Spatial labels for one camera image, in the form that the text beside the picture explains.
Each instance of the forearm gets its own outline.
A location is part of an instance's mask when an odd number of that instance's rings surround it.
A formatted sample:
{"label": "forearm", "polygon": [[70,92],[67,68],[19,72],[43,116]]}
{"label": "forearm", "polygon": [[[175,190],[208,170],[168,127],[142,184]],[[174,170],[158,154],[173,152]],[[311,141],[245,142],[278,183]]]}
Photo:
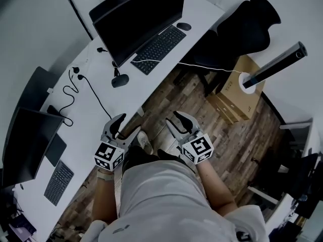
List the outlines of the forearm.
{"label": "forearm", "polygon": [[117,218],[115,182],[98,178],[92,208],[92,219],[93,221],[102,220],[110,224]]}
{"label": "forearm", "polygon": [[197,164],[196,168],[202,180],[211,208],[222,216],[237,209],[234,197],[220,179],[210,162],[205,160]]}

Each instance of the shirt sleeve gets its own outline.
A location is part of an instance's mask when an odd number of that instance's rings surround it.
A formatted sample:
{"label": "shirt sleeve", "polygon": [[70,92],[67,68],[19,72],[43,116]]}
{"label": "shirt sleeve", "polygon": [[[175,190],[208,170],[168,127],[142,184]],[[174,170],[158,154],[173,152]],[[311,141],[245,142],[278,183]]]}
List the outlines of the shirt sleeve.
{"label": "shirt sleeve", "polygon": [[236,226],[239,241],[269,242],[259,206],[246,205],[224,216]]}
{"label": "shirt sleeve", "polygon": [[100,233],[107,227],[107,224],[101,220],[95,220],[91,223],[80,242],[98,242]]}

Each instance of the white round base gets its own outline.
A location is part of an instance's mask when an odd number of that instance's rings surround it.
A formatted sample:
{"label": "white round base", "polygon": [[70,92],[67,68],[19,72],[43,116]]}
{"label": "white round base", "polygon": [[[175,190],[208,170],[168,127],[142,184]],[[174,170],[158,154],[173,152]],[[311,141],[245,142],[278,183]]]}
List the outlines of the white round base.
{"label": "white round base", "polygon": [[250,76],[250,74],[248,74],[248,73],[241,73],[239,75],[239,85],[240,85],[241,90],[243,90],[244,93],[252,94],[256,91],[256,85],[253,85],[247,89],[243,86],[244,80],[247,79],[249,76]]}

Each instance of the chair backrest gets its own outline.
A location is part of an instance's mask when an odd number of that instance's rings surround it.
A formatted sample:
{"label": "chair backrest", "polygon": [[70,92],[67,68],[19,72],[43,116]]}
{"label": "chair backrest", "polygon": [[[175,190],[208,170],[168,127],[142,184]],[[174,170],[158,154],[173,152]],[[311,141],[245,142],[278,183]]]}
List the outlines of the chair backrest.
{"label": "chair backrest", "polygon": [[244,1],[219,24],[219,45],[233,56],[262,51],[270,44],[268,28],[276,23],[280,18],[267,0]]}

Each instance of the person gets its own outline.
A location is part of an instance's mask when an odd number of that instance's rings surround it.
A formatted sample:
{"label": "person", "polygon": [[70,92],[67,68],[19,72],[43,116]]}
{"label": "person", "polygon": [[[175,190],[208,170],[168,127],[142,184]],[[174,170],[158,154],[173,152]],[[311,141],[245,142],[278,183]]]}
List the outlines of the person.
{"label": "person", "polygon": [[260,208],[238,208],[209,160],[196,168],[203,186],[181,158],[152,155],[141,131],[123,163],[119,218],[114,174],[101,168],[81,242],[269,241]]}

